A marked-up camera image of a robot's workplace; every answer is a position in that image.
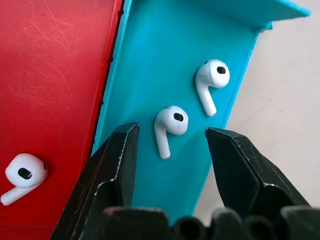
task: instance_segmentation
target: red tray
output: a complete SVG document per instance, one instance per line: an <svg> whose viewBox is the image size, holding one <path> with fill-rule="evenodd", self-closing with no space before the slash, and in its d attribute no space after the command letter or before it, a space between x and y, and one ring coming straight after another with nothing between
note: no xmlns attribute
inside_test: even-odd
<svg viewBox="0 0 320 240"><path fill-rule="evenodd" d="M45 162L37 189L0 206L0 239L48 239L90 156L122 0L0 1L0 195L19 153Z"/></svg>

